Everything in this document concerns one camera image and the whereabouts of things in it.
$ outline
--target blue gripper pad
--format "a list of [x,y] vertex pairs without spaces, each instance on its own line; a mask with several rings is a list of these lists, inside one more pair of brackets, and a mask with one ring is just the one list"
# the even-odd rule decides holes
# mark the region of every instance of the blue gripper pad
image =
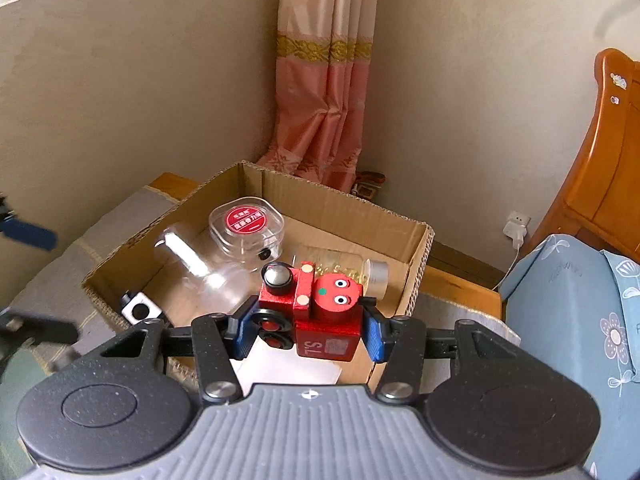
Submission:
[[380,322],[366,311],[362,318],[362,341],[373,362],[384,363],[388,360],[388,356],[385,355],[385,345],[382,342]]
[[258,331],[260,327],[258,327],[253,321],[251,321],[251,314],[258,308],[258,302],[254,303],[244,317],[240,320],[240,328],[238,329],[238,336],[234,340],[233,352],[234,355],[229,356],[232,359],[237,361],[241,361],[245,359],[249,352],[251,351],[252,346],[254,345],[255,338],[258,337]]

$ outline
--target wooden table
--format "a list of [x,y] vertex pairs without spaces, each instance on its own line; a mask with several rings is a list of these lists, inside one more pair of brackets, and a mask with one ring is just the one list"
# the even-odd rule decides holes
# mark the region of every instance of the wooden table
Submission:
[[[198,183],[173,173],[163,173],[150,186],[182,200],[198,187]],[[428,265],[424,271],[420,291],[501,318],[502,303],[497,292]]]

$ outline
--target beige wall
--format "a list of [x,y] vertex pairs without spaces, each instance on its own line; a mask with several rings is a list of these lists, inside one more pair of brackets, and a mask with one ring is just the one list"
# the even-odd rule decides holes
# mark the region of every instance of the beige wall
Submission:
[[[257,158],[273,126],[277,4],[1,7],[0,191],[62,250],[163,171],[204,179]],[[0,237],[0,306],[51,258]]]
[[361,167],[382,205],[506,269],[506,217],[544,216],[608,46],[640,59],[640,0],[379,0]]

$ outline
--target gray fabric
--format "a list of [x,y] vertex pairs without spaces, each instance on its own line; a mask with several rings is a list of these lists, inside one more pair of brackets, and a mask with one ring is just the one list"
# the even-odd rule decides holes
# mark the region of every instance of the gray fabric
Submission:
[[[102,259],[162,216],[174,203],[170,197],[151,189],[135,192],[42,269],[11,305],[76,323],[81,338],[74,347],[81,354],[111,338],[114,332],[94,310],[81,288],[82,280]],[[49,365],[61,349],[59,345],[42,344],[35,351]]]
[[[428,294],[420,293],[415,302],[414,317],[421,319],[429,328],[453,329],[459,319],[472,319],[493,330],[507,341],[519,345],[520,337],[503,322],[483,312],[471,310],[466,306],[439,300]],[[432,392],[438,384],[450,377],[449,360],[428,359],[422,368],[422,393]]]

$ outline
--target cardboard box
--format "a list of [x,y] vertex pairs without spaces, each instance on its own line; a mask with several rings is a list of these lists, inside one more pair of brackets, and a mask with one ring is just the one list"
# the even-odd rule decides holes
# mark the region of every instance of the cardboard box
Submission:
[[[174,325],[189,324],[195,315],[194,298],[180,285],[186,271],[177,262],[159,258],[154,246],[171,226],[179,226],[185,241],[196,248],[210,244],[209,213],[241,196],[262,197],[285,217],[280,259],[290,261],[298,244],[308,244],[386,261],[389,286],[378,307],[387,317],[412,313],[433,240],[429,225],[335,189],[240,162],[199,186],[85,278],[82,287],[109,325],[118,332],[129,327],[120,315],[120,298],[128,290],[148,295]],[[255,280],[258,287],[257,272]],[[339,365],[339,383],[367,383],[371,388],[384,366],[374,366],[362,342],[354,359]],[[189,360],[171,360],[170,368],[173,376],[193,383]]]

